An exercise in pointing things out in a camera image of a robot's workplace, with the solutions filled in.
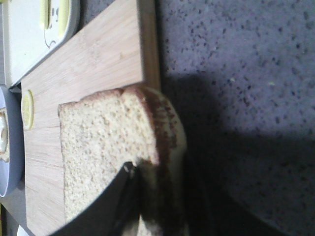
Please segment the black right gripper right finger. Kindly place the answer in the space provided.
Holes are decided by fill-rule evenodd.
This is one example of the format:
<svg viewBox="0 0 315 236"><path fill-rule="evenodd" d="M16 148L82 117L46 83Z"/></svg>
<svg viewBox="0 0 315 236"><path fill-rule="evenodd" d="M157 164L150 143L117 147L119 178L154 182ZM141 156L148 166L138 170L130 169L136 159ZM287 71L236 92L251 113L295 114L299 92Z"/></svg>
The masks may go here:
<svg viewBox="0 0 315 236"><path fill-rule="evenodd" d="M141 200L142 235L281 236L199 173L187 150L157 166L159 193Z"/></svg>

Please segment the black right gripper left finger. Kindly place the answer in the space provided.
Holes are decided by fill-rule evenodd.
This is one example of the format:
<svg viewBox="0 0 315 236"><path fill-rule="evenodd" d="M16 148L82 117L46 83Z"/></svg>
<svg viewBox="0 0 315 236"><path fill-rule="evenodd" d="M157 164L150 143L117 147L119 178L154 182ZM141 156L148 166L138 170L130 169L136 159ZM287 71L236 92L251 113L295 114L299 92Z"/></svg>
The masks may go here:
<svg viewBox="0 0 315 236"><path fill-rule="evenodd" d="M135 236L140 214L140 172L125 162L110 185L54 236Z"/></svg>

